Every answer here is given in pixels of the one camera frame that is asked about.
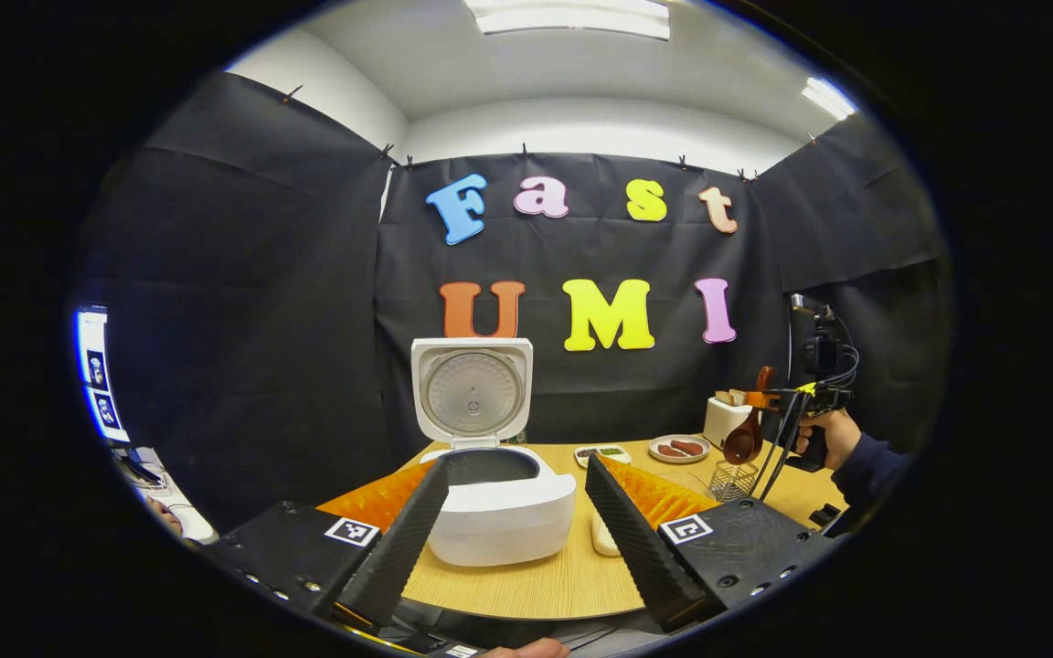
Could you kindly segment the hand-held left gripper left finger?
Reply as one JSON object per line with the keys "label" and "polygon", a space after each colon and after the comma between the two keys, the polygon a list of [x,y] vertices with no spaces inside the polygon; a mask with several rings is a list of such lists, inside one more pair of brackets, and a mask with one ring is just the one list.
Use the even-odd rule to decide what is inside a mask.
{"label": "hand-held left gripper left finger", "polygon": [[282,501],[202,554],[293,612],[373,632],[391,621],[448,494],[450,470],[431,460],[388,529]]}

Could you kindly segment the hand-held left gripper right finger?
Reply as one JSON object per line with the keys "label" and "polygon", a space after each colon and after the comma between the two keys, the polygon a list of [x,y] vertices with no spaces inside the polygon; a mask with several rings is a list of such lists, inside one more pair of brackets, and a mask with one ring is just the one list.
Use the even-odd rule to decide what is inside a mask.
{"label": "hand-held left gripper right finger", "polygon": [[677,509],[652,524],[625,490],[627,470],[590,458],[585,491],[649,616],[665,633],[768,597],[843,545],[843,538],[806,529],[757,497]]}

